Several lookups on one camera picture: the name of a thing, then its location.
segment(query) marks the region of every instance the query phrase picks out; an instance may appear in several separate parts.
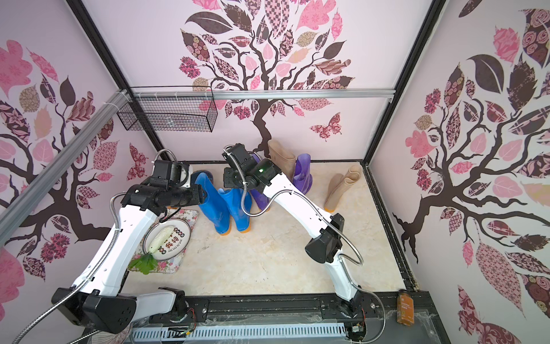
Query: white radish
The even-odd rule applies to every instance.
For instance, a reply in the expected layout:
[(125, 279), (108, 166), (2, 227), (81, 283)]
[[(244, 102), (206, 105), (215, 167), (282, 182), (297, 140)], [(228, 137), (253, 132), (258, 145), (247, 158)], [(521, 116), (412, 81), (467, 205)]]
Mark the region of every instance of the white radish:
[(152, 254), (158, 251), (162, 244), (164, 244), (164, 242), (172, 235), (174, 228), (174, 226), (166, 226), (163, 230), (161, 230), (151, 242), (148, 252)]

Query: black wire mesh basket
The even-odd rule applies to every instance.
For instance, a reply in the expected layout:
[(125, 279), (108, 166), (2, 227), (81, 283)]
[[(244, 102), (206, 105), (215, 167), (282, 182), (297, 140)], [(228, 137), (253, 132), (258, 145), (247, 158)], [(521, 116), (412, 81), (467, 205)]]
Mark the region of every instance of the black wire mesh basket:
[(135, 102), (128, 102), (117, 112), (126, 130), (173, 130), (184, 132), (212, 132), (218, 116), (212, 89), (200, 90), (203, 95), (174, 96), (151, 92), (135, 94)]

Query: purple rain boot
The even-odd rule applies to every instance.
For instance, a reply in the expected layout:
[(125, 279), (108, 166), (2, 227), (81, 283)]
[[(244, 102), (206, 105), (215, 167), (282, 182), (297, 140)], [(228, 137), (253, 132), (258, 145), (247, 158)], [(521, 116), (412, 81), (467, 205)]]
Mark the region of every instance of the purple rain boot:
[(292, 183), (296, 189), (304, 195), (311, 189), (313, 176), (310, 172), (311, 156), (309, 154), (300, 154), (296, 159), (296, 168), (294, 169), (294, 178)]
[[(260, 162), (260, 159), (256, 156), (256, 154), (252, 154), (252, 157), (256, 162)], [(256, 201), (256, 205), (260, 210), (263, 210), (267, 207), (267, 204), (270, 202), (270, 199), (265, 196), (264, 194), (260, 193), (258, 190), (250, 190), (248, 191), (250, 195), (254, 198), (254, 201)]]

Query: beige floor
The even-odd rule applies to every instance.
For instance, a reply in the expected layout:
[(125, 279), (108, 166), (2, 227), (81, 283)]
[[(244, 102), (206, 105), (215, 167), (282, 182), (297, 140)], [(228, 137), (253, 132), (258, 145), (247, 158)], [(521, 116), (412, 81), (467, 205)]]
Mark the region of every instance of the beige floor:
[[(351, 165), (348, 162), (313, 163), (313, 186), (307, 196), (322, 207), (332, 176), (345, 173)], [(226, 166), (195, 165), (193, 168), (211, 171), (214, 186), (219, 188)], [(258, 211), (255, 204), (252, 210)], [(404, 288), (364, 178), (344, 194), (336, 212), (344, 216), (344, 233), (365, 259), (362, 267), (348, 263), (354, 279), (372, 291)], [(200, 213), (179, 271), (171, 275), (130, 272), (123, 293), (153, 292), (163, 286), (184, 290), (187, 295), (334, 292), (325, 268), (304, 251), (310, 240), (307, 232), (278, 204), (274, 203), (268, 212), (252, 219), (250, 232), (239, 233), (234, 224), (232, 227), (229, 235), (220, 236)], [(346, 244), (344, 252), (353, 255)]]

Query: white ceramic plate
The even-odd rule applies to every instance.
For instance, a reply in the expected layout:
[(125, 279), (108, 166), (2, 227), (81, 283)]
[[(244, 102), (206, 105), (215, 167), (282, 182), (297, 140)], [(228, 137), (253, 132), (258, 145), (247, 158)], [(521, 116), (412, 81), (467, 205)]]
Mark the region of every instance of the white ceramic plate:
[(153, 253), (153, 258), (157, 261), (164, 261), (170, 258), (174, 258), (180, 254), (191, 237), (191, 228), (187, 222), (180, 219), (170, 219), (163, 223), (158, 223), (153, 227), (149, 233), (147, 233), (145, 240), (143, 240), (143, 251), (147, 252), (148, 247), (151, 245), (153, 239), (163, 230), (166, 226), (174, 226), (172, 235), (162, 244), (160, 249)]

